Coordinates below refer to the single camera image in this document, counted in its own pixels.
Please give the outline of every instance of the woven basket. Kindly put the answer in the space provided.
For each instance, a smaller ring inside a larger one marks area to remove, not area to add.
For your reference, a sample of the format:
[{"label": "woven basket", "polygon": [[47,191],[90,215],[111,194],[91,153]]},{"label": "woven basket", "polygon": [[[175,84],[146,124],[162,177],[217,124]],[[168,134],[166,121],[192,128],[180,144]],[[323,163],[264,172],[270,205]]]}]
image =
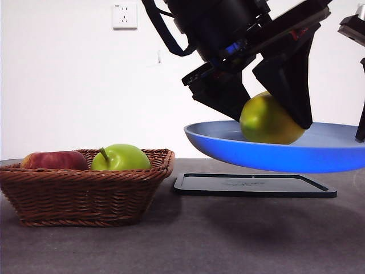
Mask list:
[{"label": "woven basket", "polygon": [[[89,166],[99,150],[78,150]],[[21,224],[115,227],[136,224],[159,184],[173,169],[170,150],[143,150],[147,170],[28,170],[13,164],[0,168],[0,187]]]}]

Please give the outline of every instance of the blue dish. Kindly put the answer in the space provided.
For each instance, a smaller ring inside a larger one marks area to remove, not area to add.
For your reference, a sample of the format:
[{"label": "blue dish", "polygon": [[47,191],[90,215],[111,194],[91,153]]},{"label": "blue dish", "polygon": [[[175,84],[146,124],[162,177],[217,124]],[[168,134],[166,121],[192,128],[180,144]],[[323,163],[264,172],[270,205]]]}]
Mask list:
[{"label": "blue dish", "polygon": [[243,167],[301,173],[365,167],[365,143],[355,140],[355,126],[313,123],[290,145],[250,142],[233,120],[191,124],[184,131],[205,155]]}]

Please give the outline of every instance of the red apple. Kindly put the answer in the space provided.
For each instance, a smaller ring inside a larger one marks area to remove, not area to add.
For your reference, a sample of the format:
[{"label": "red apple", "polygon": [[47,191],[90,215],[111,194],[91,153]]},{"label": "red apple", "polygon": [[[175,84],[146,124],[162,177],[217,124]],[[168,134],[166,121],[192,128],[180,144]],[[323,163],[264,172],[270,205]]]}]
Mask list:
[{"label": "red apple", "polygon": [[21,168],[87,170],[86,158],[78,151],[33,152],[21,162]]}]

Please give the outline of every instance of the electrical outlet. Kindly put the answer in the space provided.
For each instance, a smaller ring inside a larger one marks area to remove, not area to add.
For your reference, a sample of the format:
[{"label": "electrical outlet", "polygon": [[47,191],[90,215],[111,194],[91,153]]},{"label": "electrical outlet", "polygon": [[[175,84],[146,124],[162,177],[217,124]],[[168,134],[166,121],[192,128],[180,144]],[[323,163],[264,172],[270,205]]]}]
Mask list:
[{"label": "electrical outlet", "polygon": [[137,28],[137,3],[122,2],[113,6],[113,29]]}]

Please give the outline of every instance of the gray table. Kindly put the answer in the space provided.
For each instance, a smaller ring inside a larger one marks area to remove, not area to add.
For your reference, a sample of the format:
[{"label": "gray table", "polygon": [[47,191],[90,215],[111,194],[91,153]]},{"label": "gray table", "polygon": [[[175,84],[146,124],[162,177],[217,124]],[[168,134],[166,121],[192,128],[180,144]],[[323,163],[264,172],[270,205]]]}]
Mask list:
[{"label": "gray table", "polygon": [[333,199],[180,196],[181,172],[271,173],[176,159],[142,222],[118,228],[22,227],[1,196],[1,273],[365,273],[365,169],[309,174]]}]

